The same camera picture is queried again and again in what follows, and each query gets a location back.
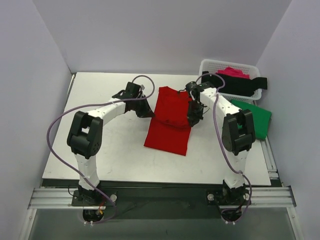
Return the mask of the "red t shirt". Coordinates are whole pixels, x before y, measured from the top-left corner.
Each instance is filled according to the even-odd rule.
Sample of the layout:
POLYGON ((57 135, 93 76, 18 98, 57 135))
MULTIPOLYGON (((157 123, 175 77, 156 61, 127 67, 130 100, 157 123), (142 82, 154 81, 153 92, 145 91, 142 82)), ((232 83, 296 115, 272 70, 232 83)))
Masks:
POLYGON ((189 96, 168 86, 158 89, 154 114, 144 142, 147 148, 187 154, 191 127, 187 119, 189 96))

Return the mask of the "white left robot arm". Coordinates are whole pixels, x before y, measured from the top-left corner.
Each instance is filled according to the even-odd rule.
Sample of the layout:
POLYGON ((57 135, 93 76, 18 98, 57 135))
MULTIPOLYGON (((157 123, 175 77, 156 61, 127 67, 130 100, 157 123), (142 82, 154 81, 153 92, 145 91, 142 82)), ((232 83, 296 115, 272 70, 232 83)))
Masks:
POLYGON ((102 146, 103 127, 116 117, 134 111, 138 118, 152 118, 154 112, 143 93, 144 87, 128 82, 126 88, 113 95, 110 102, 87 112, 74 114, 67 137, 67 145, 74 154, 80 178, 79 195, 90 206, 101 201, 100 180, 96 155, 102 146))

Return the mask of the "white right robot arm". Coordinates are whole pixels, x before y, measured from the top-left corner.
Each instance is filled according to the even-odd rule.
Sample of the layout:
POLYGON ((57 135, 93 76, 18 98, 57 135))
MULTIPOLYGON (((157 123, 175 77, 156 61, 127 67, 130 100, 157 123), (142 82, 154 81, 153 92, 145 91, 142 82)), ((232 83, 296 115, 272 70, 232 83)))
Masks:
POLYGON ((222 200, 233 204, 240 197, 237 189, 245 185, 245 166, 248 153, 256 140, 253 114, 225 99, 209 82, 194 81, 185 86, 188 94, 187 120, 191 127, 203 119, 204 108, 212 110, 213 124, 222 155, 228 166, 221 192, 222 200))

